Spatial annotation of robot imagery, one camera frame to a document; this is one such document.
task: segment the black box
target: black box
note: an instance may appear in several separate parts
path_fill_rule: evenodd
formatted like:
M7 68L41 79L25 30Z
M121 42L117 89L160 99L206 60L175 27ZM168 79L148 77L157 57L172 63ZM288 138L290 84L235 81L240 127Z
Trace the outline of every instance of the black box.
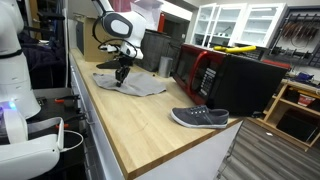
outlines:
M319 133L319 119L289 109L279 121L277 128L304 142L311 142Z
M161 56L167 56L170 40L165 34L147 30L141 41L143 59L134 63L149 72L158 71Z

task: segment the wooden countertop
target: wooden countertop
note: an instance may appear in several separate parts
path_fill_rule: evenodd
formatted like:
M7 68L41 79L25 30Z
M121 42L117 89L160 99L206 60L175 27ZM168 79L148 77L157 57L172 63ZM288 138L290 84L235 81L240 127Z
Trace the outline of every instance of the wooden countertop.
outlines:
M98 62L86 62L78 49L72 49L80 75L91 97L101 124L109 138L126 179L133 179L191 147L218 134L221 130L192 129L171 119L174 107L191 107L194 103L172 78L155 78L166 84L167 91L146 97L125 95L100 88L93 73L114 73L96 68ZM130 72L144 71L139 67ZM228 127L240 122L230 118Z

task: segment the blue light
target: blue light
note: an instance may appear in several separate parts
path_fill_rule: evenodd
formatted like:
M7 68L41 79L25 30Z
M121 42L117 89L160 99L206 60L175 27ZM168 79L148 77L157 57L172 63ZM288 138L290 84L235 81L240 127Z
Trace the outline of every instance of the blue light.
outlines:
M14 102L9 102L9 106L12 110L17 110L16 105L14 104Z

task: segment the red appliance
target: red appliance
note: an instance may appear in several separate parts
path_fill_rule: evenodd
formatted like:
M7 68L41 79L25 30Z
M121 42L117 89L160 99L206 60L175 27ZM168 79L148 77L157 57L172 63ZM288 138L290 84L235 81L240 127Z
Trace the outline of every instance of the red appliance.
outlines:
M190 44L181 45L173 78L196 104L205 98L226 54Z
M181 45L173 78L195 104L231 115L262 114L287 69L244 56Z

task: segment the yellow object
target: yellow object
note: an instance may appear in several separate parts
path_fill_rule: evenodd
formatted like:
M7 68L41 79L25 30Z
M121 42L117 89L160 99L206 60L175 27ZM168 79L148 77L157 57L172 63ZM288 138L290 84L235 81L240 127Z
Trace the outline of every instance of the yellow object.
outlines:
M226 48L223 46L214 46L213 49L216 51L224 51L226 53L240 53L240 52L247 52L247 51L254 51L256 50L256 46L244 46L244 47L233 47L233 48Z

